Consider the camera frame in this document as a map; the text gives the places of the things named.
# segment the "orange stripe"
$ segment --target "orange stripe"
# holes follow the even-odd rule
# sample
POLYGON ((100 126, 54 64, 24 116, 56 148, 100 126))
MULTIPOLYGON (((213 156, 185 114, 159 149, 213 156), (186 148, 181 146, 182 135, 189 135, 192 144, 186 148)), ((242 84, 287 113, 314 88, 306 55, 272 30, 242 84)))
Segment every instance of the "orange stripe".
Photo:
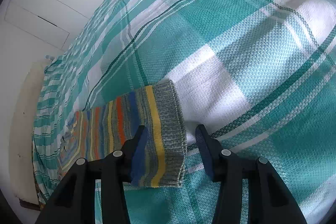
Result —
POLYGON ((121 110, 121 97, 117 98, 117 115, 118 115, 118 134, 120 138, 121 145, 124 145, 125 134, 124 134, 124 121, 123 121, 123 112, 121 110))
MULTIPOLYGON (((77 123, 79 123, 79 111, 76 111, 76 125, 77 125, 77 123)), ((75 136, 77 136, 78 135, 78 133, 79 133, 79 130, 74 130, 73 131, 73 134, 75 135, 75 136)))
POLYGON ((99 107, 96 107, 95 115, 95 131, 94 131, 94 156, 98 160, 98 129, 99 129, 99 107))
POLYGON ((83 119, 85 119, 83 121, 83 128, 82 128, 82 142, 81 142, 81 158, 85 158, 85 154, 84 152, 86 151, 86 135, 87 135, 87 122, 86 122, 86 118, 83 117, 83 119))

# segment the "screw head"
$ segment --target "screw head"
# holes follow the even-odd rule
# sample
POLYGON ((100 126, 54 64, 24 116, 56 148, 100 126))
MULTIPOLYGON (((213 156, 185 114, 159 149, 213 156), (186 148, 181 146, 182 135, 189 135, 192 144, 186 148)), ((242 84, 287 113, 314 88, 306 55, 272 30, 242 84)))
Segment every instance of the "screw head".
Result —
POLYGON ((223 149, 221 151, 221 153, 222 153, 223 156, 230 156, 231 155, 231 151, 228 150, 228 149, 223 149))
POLYGON ((76 160, 77 165, 82 165, 84 163, 85 163, 85 159, 83 159, 83 158, 80 158, 80 159, 76 160))
POLYGON ((260 158, 259 158, 259 162, 260 162, 261 164, 266 164, 266 163, 268 163, 268 159, 266 159, 265 157, 260 157, 260 158))
POLYGON ((113 155, 114 155, 115 157, 120 157, 120 156, 123 155, 123 152, 122 152, 121 150, 116 150, 116 151, 113 152, 113 155))

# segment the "bedsheet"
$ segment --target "bedsheet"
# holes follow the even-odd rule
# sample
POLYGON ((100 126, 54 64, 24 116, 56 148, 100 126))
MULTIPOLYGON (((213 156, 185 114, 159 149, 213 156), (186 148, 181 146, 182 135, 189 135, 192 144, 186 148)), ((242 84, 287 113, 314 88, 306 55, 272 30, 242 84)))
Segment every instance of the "bedsheet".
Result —
POLYGON ((318 223, 336 197, 335 17, 336 0, 105 0, 45 71, 33 135, 41 202, 75 111, 168 78, 188 173, 180 189, 126 191, 132 223, 211 222, 219 185, 204 173, 198 123, 239 156, 267 157, 318 223))

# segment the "white wall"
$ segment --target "white wall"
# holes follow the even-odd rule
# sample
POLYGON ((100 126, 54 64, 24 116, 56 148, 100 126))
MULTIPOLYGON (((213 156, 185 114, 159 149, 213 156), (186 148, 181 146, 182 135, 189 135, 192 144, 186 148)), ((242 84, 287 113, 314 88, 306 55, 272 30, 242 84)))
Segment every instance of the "white wall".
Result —
POLYGON ((57 56, 60 49, 4 21, 10 0, 0 5, 0 188, 23 224, 35 223, 37 211, 22 208, 10 187, 8 143, 11 120, 21 85, 31 63, 45 55, 57 56))

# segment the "bed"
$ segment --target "bed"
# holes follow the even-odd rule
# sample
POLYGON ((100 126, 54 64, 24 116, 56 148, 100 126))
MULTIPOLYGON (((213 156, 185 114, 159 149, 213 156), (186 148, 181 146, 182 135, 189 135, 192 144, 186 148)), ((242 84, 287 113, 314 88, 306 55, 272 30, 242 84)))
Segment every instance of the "bed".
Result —
POLYGON ((184 182, 127 190, 132 223, 211 221, 219 185, 195 144, 200 123, 238 155, 267 157, 319 223, 336 198, 335 17, 336 0, 105 0, 45 69, 33 129, 39 202, 62 178, 76 111, 170 79, 186 129, 184 182))

